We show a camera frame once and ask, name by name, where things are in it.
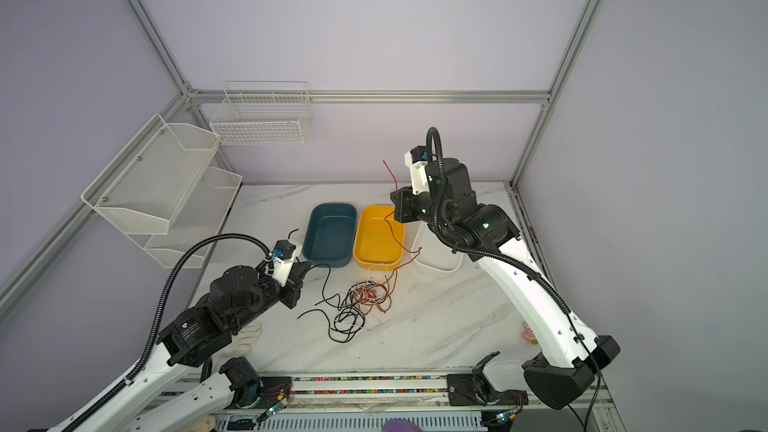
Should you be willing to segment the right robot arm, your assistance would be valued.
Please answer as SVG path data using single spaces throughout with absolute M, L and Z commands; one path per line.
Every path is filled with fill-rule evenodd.
M 437 128 L 404 155 L 411 182 L 391 193 L 394 218 L 420 221 L 454 254 L 479 264 L 532 329 L 539 353 L 522 366 L 523 378 L 546 406 L 561 410 L 592 384 L 620 347 L 599 335 L 567 304 L 531 257 L 521 232 L 499 206 L 482 204 L 467 167 L 443 153 Z

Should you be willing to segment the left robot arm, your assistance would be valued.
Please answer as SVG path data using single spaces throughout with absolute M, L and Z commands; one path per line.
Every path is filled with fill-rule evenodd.
M 177 276 L 199 250 L 216 242 L 239 240 L 264 254 L 255 266 L 227 269 L 208 293 L 162 322 Z M 188 371 L 203 366 L 233 338 L 274 305 L 294 308 L 311 265 L 300 260 L 301 247 L 291 238 L 272 247 L 243 233 L 221 233 L 188 249 L 172 268 L 162 289 L 147 342 L 139 359 L 88 404 L 56 425 L 58 431 L 119 431 Z

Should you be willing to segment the yellow plastic tub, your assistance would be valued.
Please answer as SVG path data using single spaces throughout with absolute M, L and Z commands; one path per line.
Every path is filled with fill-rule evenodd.
M 406 227 L 394 220 L 394 207 L 371 205 L 359 218 L 353 257 L 363 268 L 391 271 L 401 262 Z

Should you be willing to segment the white plastic tub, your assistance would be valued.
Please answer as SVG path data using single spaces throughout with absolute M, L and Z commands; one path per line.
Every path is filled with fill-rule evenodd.
M 422 272 L 432 275 L 449 275 L 457 272 L 462 265 L 462 256 L 454 254 L 428 228 L 421 223 L 415 234 L 412 251 L 415 253 L 413 264 Z

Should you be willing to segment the white cotton glove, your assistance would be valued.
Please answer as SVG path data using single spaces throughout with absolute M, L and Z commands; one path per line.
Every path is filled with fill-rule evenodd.
M 253 322 L 233 338 L 230 353 L 232 356 L 249 355 L 253 346 L 260 339 L 263 329 L 260 322 Z

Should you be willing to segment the teal plastic tub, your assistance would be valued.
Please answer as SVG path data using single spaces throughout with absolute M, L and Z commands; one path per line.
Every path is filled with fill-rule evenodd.
M 313 265 L 346 266 L 352 259 L 357 209 L 349 203 L 322 203 L 311 212 L 303 255 Z

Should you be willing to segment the lower white mesh shelf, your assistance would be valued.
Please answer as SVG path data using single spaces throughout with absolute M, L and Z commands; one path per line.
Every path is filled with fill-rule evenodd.
M 220 232 L 242 184 L 242 177 L 208 167 L 166 235 L 130 236 L 147 255 L 172 269 L 193 245 Z

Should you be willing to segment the white mesh shelf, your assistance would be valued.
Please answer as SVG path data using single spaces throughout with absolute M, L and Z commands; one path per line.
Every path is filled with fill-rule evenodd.
M 147 255 L 172 269 L 193 245 L 220 232 L 242 184 L 242 177 L 208 167 L 166 235 L 130 236 Z
M 220 136 L 153 116 L 81 194 L 81 200 L 125 235 L 166 235 L 203 172 Z

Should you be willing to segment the purple object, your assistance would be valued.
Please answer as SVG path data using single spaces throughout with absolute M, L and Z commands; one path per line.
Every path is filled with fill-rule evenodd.
M 383 424 L 381 432 L 421 432 L 421 428 L 409 420 L 391 419 Z

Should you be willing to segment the upper white mesh shelf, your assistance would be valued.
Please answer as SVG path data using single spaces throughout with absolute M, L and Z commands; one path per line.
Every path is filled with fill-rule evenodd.
M 81 194 L 81 200 L 125 235 L 166 235 L 203 172 L 220 136 L 153 116 Z

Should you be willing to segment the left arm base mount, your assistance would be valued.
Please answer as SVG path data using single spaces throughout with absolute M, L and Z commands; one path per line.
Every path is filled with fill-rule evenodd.
M 279 396 L 288 397 L 293 386 L 290 376 L 262 375 L 245 357 L 228 359 L 212 375 L 223 378 L 225 392 L 230 395 L 225 402 L 229 409 L 267 409 Z

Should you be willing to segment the aluminium front rail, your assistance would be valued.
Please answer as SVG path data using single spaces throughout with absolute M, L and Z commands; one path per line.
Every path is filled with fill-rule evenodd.
M 293 379 L 289 403 L 294 407 L 339 408 L 345 404 L 363 408 L 369 404 L 383 407 L 448 406 L 448 374 L 470 373 L 468 369 L 447 371 L 364 371 L 349 373 L 288 373 L 261 372 L 269 376 L 290 376 Z M 492 363 L 484 374 L 500 391 L 514 389 L 528 394 L 529 404 L 542 407 L 544 400 L 527 388 L 522 371 L 514 361 Z

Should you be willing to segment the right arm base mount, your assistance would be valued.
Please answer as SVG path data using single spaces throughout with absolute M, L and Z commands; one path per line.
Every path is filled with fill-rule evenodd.
M 470 373 L 448 374 L 446 384 L 451 406 L 526 406 L 528 394 L 522 390 L 497 390 L 484 374 L 485 366 L 500 354 L 494 351 L 478 362 Z

